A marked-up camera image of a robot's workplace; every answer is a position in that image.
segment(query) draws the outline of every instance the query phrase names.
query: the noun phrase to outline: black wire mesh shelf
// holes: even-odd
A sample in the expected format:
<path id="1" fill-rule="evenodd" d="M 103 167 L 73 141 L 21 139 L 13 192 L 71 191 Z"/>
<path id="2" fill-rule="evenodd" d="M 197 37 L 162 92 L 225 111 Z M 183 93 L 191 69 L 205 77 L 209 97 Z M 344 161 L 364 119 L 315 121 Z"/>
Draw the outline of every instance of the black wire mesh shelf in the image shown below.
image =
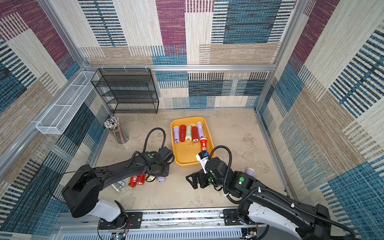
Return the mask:
<path id="1" fill-rule="evenodd" d="M 91 81 L 113 113 L 157 113 L 159 98 L 151 70 L 104 68 Z"/>

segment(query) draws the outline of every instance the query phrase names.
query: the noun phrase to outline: gray floor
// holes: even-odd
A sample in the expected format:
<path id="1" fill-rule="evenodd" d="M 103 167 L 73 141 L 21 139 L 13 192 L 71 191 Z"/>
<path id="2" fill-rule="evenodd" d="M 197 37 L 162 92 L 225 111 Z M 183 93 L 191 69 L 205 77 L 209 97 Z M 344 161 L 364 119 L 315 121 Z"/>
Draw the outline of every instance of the gray floor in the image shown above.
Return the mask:
<path id="1" fill-rule="evenodd" d="M 96 166 L 105 166 L 125 161 L 136 150 L 142 151 L 145 137 L 154 127 L 166 131 L 165 146 L 172 149 L 170 124 L 173 120 L 192 116 L 204 117 L 215 146 L 225 145 L 232 152 L 232 169 L 256 170 L 256 178 L 268 187 L 283 193 L 280 180 L 262 133 L 251 109 L 229 109 L 212 111 L 167 111 L 158 114 L 118 114 L 130 140 L 117 144 L 109 135 Z M 157 151 L 161 146 L 162 133 L 155 131 L 148 141 L 147 151 Z M 228 163 L 228 154 L 223 149 L 216 156 Z M 194 190 L 185 176 L 201 169 L 201 166 L 180 167 L 175 162 L 165 182 L 146 182 L 135 188 L 126 187 L 116 192 L 111 186 L 101 191 L 100 196 L 118 200 L 125 209 L 173 209 L 190 207 L 227 207 L 233 204 L 212 186 Z"/>

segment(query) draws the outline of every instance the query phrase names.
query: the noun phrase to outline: carpet texture wall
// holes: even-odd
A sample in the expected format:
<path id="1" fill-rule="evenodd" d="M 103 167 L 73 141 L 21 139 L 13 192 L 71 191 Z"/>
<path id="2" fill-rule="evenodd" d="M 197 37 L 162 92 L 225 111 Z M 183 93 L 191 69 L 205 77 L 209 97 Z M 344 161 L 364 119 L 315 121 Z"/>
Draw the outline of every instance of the carpet texture wall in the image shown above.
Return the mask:
<path id="1" fill-rule="evenodd" d="M 78 69 L 36 0 L 0 1 L 0 154 Z"/>
<path id="2" fill-rule="evenodd" d="M 0 154 L 79 69 L 36 0 L 0 1 Z M 47 239 L 67 207 L 57 173 L 92 159 L 108 112 L 93 91 L 63 135 L 38 134 L 0 180 L 0 239 Z M 70 176 L 52 185 L 58 193 Z"/>
<path id="3" fill-rule="evenodd" d="M 260 110 L 294 197 L 365 240 L 384 236 L 383 20 L 381 0 L 310 0 Z"/>
<path id="4" fill-rule="evenodd" d="M 91 65 L 272 64 L 296 0 L 52 0 Z"/>
<path id="5" fill-rule="evenodd" d="M 62 135 L 39 133 L 0 183 L 0 239 L 48 239 L 57 218 L 69 211 L 54 199 L 48 183 L 58 173 L 90 163 L 104 133 L 108 112 L 92 90 Z M 63 200 L 62 188 L 73 174 L 53 181 L 51 189 Z"/>
<path id="6" fill-rule="evenodd" d="M 159 109 L 252 108 L 268 72 L 152 72 Z"/>

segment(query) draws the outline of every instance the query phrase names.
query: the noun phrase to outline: yellow tray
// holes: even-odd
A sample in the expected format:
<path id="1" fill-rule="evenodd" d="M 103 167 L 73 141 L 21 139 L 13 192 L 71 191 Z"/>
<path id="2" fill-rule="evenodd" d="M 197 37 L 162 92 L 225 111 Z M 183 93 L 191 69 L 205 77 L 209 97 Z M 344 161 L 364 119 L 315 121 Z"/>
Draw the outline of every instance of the yellow tray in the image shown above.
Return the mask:
<path id="1" fill-rule="evenodd" d="M 197 122 L 203 123 L 203 131 L 204 131 L 204 137 L 207 139 L 207 152 L 211 152 L 214 148 L 214 143 L 212 142 L 212 137 L 209 132 L 209 128 L 207 125 L 207 122 L 202 117 L 191 117 L 191 118 L 181 118 L 173 121 L 170 124 L 170 131 L 172 136 L 172 148 L 173 148 L 173 154 L 175 155 L 175 162 L 180 166 L 193 166 L 200 164 L 200 162 L 197 161 L 196 155 L 201 152 L 201 143 L 198 142 L 179 142 L 175 143 L 174 141 L 174 134 L 173 134 L 173 127 L 180 125 L 191 125 L 196 126 Z"/>

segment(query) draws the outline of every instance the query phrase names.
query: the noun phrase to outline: pen holder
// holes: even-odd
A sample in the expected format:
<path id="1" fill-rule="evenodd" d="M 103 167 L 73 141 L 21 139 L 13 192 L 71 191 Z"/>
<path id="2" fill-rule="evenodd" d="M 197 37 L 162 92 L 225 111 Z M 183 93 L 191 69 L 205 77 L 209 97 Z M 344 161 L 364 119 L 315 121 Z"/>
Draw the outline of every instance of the pen holder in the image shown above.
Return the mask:
<path id="1" fill-rule="evenodd" d="M 118 144 L 124 144 L 129 140 L 129 135 L 119 126 L 115 129 L 109 129 L 109 132 L 115 137 Z"/>

